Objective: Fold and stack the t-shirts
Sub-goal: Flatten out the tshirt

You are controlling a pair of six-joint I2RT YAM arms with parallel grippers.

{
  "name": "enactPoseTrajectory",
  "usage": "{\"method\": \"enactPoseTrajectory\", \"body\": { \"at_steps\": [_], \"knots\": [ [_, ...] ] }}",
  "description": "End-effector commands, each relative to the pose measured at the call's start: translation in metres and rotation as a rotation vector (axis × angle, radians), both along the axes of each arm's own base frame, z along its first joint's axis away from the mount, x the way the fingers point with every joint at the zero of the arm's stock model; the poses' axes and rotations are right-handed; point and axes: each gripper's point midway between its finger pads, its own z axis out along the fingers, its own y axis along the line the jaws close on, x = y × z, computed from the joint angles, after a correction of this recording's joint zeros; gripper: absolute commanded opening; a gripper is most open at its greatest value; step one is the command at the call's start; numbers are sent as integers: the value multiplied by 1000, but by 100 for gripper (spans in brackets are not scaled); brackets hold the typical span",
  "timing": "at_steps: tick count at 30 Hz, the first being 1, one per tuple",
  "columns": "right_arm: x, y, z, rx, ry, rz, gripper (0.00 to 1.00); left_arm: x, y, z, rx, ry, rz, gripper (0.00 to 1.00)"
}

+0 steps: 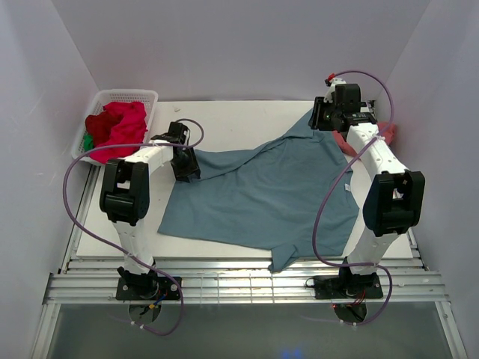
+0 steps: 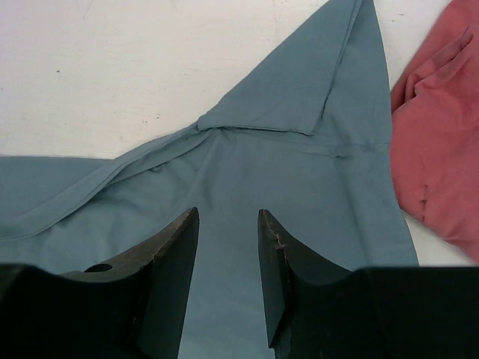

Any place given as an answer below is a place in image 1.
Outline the blue t shirt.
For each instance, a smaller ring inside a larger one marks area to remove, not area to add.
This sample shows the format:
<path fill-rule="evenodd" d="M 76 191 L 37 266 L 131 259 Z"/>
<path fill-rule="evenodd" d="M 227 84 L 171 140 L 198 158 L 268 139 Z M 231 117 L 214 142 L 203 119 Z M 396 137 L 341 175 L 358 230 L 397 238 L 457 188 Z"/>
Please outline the blue t shirt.
<path fill-rule="evenodd" d="M 197 150 L 201 178 L 174 185 L 159 233 L 267 250 L 272 272 L 340 256 L 359 213 L 352 174 L 333 134 L 308 120 L 252 150 Z"/>

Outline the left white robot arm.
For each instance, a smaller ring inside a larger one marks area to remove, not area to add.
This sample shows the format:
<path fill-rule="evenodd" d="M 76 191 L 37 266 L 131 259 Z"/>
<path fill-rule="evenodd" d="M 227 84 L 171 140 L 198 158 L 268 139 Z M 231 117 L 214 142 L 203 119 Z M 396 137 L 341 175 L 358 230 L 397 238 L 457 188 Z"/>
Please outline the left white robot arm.
<path fill-rule="evenodd" d="M 152 298 L 159 289 L 155 261 L 144 238 L 144 218 L 150 206 L 150 177 L 169 163 L 175 179 L 191 182 L 201 177 L 195 151 L 189 144 L 187 119 L 170 123 L 168 131 L 151 138 L 130 156 L 109 159 L 100 192 L 100 209 L 116 229 L 126 251 L 118 269 L 128 288 L 141 298 Z"/>

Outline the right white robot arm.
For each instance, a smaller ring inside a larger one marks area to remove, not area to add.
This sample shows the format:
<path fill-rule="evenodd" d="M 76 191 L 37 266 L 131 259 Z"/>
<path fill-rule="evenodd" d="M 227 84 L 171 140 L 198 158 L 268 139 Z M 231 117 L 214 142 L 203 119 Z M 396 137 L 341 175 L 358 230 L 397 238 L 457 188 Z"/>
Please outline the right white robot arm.
<path fill-rule="evenodd" d="M 325 80 L 325 96 L 314 100 L 308 125 L 320 131 L 336 131 L 355 150 L 355 160 L 366 168 L 371 185 L 362 206 L 363 232 L 338 274 L 315 277 L 317 299 L 381 298 L 379 263 L 393 242 L 418 224 L 425 178 L 411 171 L 392 153 L 385 130 L 376 118 L 361 109 L 361 90 L 339 74 Z"/>

